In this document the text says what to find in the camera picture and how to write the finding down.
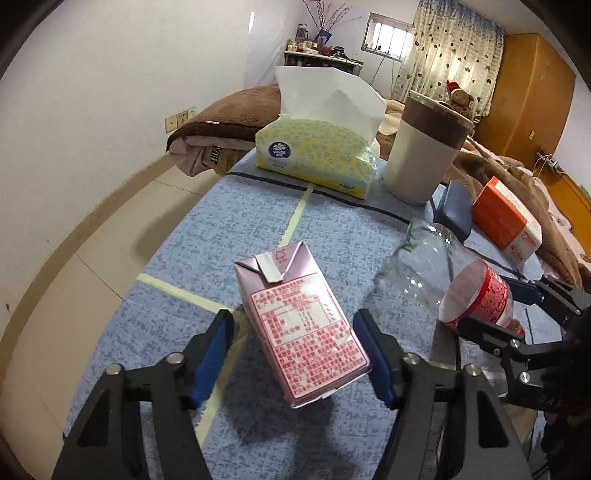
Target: curtain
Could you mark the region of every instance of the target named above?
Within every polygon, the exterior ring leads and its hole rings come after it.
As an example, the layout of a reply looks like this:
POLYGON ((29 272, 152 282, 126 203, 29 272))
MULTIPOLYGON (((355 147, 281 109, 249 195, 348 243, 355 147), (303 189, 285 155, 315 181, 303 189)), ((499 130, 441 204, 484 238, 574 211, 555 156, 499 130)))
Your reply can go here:
POLYGON ((457 0, 420 0, 392 97, 404 102, 415 90, 446 100, 446 82, 457 82, 476 101, 476 116, 491 107, 505 30, 457 0))

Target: nutrition label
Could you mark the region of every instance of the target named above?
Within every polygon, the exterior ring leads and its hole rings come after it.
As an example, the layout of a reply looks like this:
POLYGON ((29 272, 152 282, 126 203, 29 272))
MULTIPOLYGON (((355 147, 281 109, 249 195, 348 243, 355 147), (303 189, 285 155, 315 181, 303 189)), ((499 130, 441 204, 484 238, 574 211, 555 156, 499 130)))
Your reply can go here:
POLYGON ((366 364, 320 275, 256 292, 252 301, 295 398, 366 364))

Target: blue case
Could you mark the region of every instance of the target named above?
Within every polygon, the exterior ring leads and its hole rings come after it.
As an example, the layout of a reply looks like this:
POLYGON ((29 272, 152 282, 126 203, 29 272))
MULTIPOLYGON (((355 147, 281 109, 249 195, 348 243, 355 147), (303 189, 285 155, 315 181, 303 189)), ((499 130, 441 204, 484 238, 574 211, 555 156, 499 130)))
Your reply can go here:
POLYGON ((443 192, 433 222, 449 228, 464 243, 472 232, 472 205, 468 189, 459 181, 452 180, 443 192))

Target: blue tablecloth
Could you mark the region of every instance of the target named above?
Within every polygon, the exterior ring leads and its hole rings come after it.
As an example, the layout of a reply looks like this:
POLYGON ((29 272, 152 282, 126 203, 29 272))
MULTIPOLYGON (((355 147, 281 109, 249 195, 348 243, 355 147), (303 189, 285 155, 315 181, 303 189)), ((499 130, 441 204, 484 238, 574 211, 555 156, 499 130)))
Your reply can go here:
MULTIPOLYGON (((349 319, 366 307, 407 351, 453 364, 453 342, 445 328, 400 292, 384 297, 374 289, 374 278, 402 241, 408 221, 433 217, 429 203, 410 206, 385 190, 384 166, 379 160, 366 201, 314 186, 291 240, 310 248, 349 319)), ((233 261, 276 248, 307 187, 306 182, 257 169, 250 152, 205 195, 154 255, 107 325, 72 401, 68 429, 109 364, 120 362, 128 369, 152 365, 205 331, 217 304, 240 309, 233 261), (182 290, 175 293, 171 287, 182 290), (191 295, 210 305, 204 308, 191 295)), ((435 204, 442 191, 440 186, 435 192, 435 204)), ((511 275, 513 267, 477 229, 466 246, 491 259, 497 272, 511 275)), ((538 259, 532 256, 520 273, 540 278, 538 259)), ((515 317, 529 342, 560 339, 558 326, 538 307, 516 304, 515 317)), ((220 402, 208 404, 209 416, 194 416, 213 478, 371 478, 395 412, 376 400, 367 377, 327 400, 292 410, 254 335, 247 327, 241 330, 240 355, 220 402)), ((503 389, 496 358, 462 342, 462 359, 480 365, 495 388, 503 389)), ((155 479, 162 473, 150 417, 150 405, 142 405, 144 443, 155 479)))

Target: wooden wardrobe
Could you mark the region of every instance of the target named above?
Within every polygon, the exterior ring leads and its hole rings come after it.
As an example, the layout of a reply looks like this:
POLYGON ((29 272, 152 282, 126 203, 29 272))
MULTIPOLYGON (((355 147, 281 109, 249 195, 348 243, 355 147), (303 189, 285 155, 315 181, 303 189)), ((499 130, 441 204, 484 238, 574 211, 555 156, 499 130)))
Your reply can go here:
MULTIPOLYGON (((533 170, 537 152, 558 146, 573 99, 575 74, 536 33, 507 35, 489 116, 476 127, 475 139, 497 155, 519 160, 533 170)), ((538 163, 536 173, 541 168, 538 163)), ((546 167, 540 178, 573 225, 573 233, 591 254, 591 203, 568 175, 546 167)))

